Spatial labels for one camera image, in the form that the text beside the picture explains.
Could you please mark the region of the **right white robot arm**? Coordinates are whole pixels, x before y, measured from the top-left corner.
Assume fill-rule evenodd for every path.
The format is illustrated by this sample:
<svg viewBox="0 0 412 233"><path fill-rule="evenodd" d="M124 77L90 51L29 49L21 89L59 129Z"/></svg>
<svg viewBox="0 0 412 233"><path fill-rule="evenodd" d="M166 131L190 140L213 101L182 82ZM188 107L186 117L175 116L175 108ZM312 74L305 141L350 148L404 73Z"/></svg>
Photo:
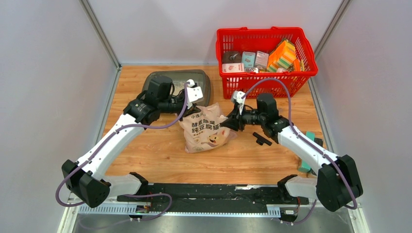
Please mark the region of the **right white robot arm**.
<svg viewBox="0 0 412 233"><path fill-rule="evenodd" d="M241 91L235 91L231 101L234 109L221 126L243 131L246 125L258 125L268 138L291 150L314 171L314 178L289 175L280 180L277 197L281 202L305 197L318 200L331 212L348 207L350 202L357 207L356 199L363 195L363 187L352 157L338 156L310 140L279 114L271 94L259 94L257 108L251 110L245 108L245 93Z"/></svg>

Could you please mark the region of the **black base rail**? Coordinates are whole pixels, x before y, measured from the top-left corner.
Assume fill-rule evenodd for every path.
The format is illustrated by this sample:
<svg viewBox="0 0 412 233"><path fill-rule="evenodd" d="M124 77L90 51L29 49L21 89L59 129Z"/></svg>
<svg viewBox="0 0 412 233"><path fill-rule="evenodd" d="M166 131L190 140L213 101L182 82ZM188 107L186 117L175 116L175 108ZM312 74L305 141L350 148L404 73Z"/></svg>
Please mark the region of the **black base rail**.
<svg viewBox="0 0 412 233"><path fill-rule="evenodd" d="M150 212L190 214L263 214L269 206L308 204L307 198L285 198L276 185L150 183L140 191L145 198L118 196L117 201L150 204Z"/></svg>

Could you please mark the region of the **red plastic basket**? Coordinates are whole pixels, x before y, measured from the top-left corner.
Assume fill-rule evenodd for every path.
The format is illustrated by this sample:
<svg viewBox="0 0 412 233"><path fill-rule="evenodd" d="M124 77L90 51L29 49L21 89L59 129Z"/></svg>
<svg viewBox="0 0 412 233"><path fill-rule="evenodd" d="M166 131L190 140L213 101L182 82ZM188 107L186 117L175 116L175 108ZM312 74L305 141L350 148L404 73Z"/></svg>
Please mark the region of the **red plastic basket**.
<svg viewBox="0 0 412 233"><path fill-rule="evenodd" d="M271 93L275 98L293 96L302 85L318 73L315 55L303 29L271 27L269 29L225 28L216 31L216 58L219 62L223 97L234 91L246 92L257 82L264 82L248 94Z"/></svg>

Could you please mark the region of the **pink white small box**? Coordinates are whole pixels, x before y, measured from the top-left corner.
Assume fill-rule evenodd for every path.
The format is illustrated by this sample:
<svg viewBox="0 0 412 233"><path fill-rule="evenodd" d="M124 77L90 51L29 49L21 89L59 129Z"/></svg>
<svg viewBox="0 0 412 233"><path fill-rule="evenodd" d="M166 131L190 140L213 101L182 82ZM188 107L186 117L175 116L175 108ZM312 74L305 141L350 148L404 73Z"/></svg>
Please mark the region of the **pink white small box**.
<svg viewBox="0 0 412 233"><path fill-rule="evenodd" d="M244 64L243 63L226 63L222 64L222 72L223 73L241 73L244 72Z"/></svg>

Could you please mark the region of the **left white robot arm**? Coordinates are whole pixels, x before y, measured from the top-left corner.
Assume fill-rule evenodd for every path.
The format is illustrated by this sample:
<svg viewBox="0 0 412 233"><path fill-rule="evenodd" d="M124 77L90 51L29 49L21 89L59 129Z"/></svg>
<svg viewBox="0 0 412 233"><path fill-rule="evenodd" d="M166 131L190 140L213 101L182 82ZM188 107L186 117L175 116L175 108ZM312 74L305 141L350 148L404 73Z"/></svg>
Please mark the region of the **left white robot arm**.
<svg viewBox="0 0 412 233"><path fill-rule="evenodd" d="M91 208L117 196L145 200L149 189L137 173L124 176L106 176L105 173L127 145L146 129L161 130L172 126L204 97L201 87L192 79L184 83L176 96L173 90L171 78L152 78L147 89L127 104L115 125L92 149L75 162L66 160L63 163L64 179L55 192L56 201L61 206L76 206L60 199L63 186L75 194L81 204Z"/></svg>

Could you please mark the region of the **grey litter box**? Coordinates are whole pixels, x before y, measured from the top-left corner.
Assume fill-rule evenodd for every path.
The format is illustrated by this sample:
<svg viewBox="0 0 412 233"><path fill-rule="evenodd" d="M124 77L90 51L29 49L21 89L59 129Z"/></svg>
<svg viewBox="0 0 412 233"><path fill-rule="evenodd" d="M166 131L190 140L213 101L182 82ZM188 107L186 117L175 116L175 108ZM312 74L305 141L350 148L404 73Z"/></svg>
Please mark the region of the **grey litter box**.
<svg viewBox="0 0 412 233"><path fill-rule="evenodd" d="M194 80L194 82L197 83L199 87L201 87L203 95L204 95L203 100L200 102L197 102L197 105L209 106L210 97L212 93L212 87L211 87L210 78L207 76L207 74L203 70L184 69L184 70L152 72L146 78L142 91L147 90L150 80L152 80L154 77L157 77L157 76L167 76L172 79L172 82L174 84L174 92L172 94L174 96L176 96L181 91L181 89L183 88L184 82L186 82L189 79Z"/></svg>

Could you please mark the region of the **orange sponge pack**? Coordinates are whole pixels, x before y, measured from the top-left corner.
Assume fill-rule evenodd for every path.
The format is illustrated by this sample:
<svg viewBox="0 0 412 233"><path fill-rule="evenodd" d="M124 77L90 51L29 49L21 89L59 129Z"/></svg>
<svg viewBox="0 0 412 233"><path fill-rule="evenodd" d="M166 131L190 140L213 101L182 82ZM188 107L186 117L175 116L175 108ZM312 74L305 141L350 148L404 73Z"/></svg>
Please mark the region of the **orange sponge pack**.
<svg viewBox="0 0 412 233"><path fill-rule="evenodd" d="M277 73L304 71L295 45L284 38L270 53L266 70Z"/></svg>

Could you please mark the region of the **pink cat litter bag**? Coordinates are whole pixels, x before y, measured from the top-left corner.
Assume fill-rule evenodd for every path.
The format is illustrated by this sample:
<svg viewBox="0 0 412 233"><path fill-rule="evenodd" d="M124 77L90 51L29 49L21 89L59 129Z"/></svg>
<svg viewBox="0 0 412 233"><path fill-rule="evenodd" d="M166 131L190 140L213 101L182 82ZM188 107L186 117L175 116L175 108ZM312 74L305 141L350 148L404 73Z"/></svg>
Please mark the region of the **pink cat litter bag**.
<svg viewBox="0 0 412 233"><path fill-rule="evenodd" d="M218 103L204 107L200 112L188 115L179 122L185 137L185 152L197 153L213 150L235 139L237 134L222 122L227 120Z"/></svg>

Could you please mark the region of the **black bag clip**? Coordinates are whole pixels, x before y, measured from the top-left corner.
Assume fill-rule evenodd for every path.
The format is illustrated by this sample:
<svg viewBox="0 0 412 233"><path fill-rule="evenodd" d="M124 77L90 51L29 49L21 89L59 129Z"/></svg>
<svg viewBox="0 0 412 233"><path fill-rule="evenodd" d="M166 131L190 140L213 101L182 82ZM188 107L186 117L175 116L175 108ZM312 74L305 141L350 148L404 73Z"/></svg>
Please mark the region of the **black bag clip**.
<svg viewBox="0 0 412 233"><path fill-rule="evenodd" d="M263 137L262 135L258 134L257 132L253 132L252 134L256 138L256 143L263 146L264 144L271 146L272 142Z"/></svg>

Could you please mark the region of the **teal small box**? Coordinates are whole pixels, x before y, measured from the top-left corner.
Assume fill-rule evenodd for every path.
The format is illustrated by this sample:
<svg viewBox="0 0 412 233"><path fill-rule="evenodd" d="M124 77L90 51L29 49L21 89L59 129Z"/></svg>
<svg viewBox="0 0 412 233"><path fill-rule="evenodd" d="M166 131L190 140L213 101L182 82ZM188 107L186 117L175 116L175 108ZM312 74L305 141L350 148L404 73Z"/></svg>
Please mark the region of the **teal small box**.
<svg viewBox="0 0 412 233"><path fill-rule="evenodd" d="M244 64L244 68L247 69L247 68L254 67L255 58L256 58L255 52L244 51L241 57L241 62Z"/></svg>

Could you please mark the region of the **grey small box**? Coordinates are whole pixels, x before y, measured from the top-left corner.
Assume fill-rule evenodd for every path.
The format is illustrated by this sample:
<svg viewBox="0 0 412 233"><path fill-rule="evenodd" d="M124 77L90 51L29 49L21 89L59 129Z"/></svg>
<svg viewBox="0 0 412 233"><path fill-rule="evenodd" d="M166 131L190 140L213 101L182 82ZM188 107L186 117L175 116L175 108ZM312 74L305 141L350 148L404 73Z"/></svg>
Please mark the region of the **grey small box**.
<svg viewBox="0 0 412 233"><path fill-rule="evenodd" d="M255 63L254 67L265 71L267 69L267 64L268 64L268 59L269 59L269 54L262 52L262 51L257 51L256 52L256 57L255 57Z"/></svg>

